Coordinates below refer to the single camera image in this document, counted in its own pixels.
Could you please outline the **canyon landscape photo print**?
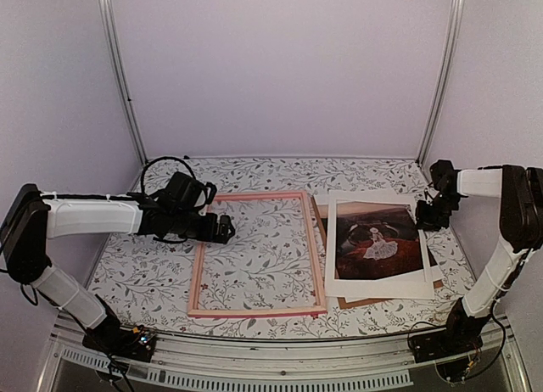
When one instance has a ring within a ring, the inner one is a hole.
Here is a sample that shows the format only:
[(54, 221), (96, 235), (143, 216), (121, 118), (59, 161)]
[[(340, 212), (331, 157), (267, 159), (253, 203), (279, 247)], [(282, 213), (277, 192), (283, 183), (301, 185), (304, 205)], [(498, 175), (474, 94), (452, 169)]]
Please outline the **canyon landscape photo print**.
[(376, 281), (424, 269), (421, 239), (408, 204), (339, 201), (335, 277)]

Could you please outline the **white mat board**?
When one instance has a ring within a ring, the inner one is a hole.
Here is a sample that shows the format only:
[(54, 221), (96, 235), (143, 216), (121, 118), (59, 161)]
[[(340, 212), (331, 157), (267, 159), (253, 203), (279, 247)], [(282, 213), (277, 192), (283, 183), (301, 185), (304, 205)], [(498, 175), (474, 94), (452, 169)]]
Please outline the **white mat board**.
[(332, 190), (327, 195), (327, 245), (325, 290), (328, 297), (346, 299), (422, 299), (434, 298), (434, 279), (428, 257), (428, 246), (422, 230), (418, 230), (423, 251), (424, 269), (395, 277), (370, 280), (340, 280), (335, 277), (335, 217), (339, 201), (362, 201), (376, 203), (408, 204), (415, 222), (416, 200), (411, 195), (399, 195), (392, 189), (361, 192)]

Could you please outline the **pink wooden picture frame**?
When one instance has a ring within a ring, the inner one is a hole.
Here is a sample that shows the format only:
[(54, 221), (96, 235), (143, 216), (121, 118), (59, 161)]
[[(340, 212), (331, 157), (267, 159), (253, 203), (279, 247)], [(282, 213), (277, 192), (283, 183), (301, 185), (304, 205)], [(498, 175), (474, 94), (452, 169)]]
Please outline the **pink wooden picture frame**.
[(311, 201), (304, 190), (224, 193), (227, 244), (196, 249), (187, 314), (196, 318), (319, 315), (327, 310)]

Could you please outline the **brown fibreboard backing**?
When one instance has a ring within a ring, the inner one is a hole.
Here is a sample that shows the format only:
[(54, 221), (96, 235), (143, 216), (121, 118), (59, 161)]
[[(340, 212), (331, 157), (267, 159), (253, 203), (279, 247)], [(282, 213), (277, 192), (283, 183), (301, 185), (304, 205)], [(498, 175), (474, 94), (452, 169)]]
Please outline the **brown fibreboard backing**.
[[(315, 212), (315, 216), (317, 218), (317, 225), (319, 228), (319, 232), (322, 238), (322, 243), (324, 246), (327, 245), (327, 195), (315, 195), (311, 197), (311, 203), (313, 210)], [(434, 279), (434, 289), (442, 288), (444, 286), (443, 279), (444, 275), (441, 272), (440, 268), (438, 267), (438, 263), (436, 262), (435, 258), (430, 252), (430, 249), (428, 249), (428, 257), (430, 261), (430, 266), (433, 273), (433, 279)], [(389, 301), (389, 299), (363, 299), (363, 300), (351, 300), (348, 301), (343, 297), (337, 298), (339, 308), (341, 310), (349, 309), (349, 308), (355, 308), (355, 307), (361, 307), (366, 305), (373, 305), (377, 303), (382, 303), (385, 301)]]

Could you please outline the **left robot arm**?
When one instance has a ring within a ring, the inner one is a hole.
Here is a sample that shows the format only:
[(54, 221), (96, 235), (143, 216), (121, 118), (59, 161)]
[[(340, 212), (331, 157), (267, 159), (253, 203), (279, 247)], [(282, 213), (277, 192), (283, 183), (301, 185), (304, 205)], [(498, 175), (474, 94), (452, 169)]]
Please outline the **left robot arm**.
[(114, 233), (171, 244), (186, 240), (225, 244), (235, 234), (230, 216), (203, 212), (214, 196), (212, 187), (181, 195), (167, 190), (151, 195), (57, 194), (27, 183), (1, 225), (4, 271), (73, 316), (107, 352), (120, 352), (126, 335), (119, 318), (106, 302), (54, 263), (49, 244)]

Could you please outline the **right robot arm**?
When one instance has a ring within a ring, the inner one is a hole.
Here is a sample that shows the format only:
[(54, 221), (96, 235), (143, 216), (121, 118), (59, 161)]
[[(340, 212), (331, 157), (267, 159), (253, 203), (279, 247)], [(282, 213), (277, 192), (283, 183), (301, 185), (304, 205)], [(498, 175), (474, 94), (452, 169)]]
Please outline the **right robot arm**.
[(463, 198), (500, 200), (495, 250), (473, 287), (452, 307), (439, 335), (442, 351), (455, 355), (480, 335), (497, 301), (542, 248), (542, 169), (494, 165), (458, 170), (449, 160), (437, 160), (429, 171), (436, 194), (429, 201), (419, 200), (416, 208), (416, 227), (425, 232), (449, 227)]

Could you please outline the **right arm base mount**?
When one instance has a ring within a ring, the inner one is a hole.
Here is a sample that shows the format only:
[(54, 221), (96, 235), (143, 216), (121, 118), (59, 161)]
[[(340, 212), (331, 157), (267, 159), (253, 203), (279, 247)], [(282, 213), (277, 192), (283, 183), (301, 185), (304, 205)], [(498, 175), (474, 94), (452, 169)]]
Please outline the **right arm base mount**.
[(483, 346), (479, 333), (440, 329), (429, 333), (408, 333), (407, 344), (416, 363), (435, 361), (475, 351)]

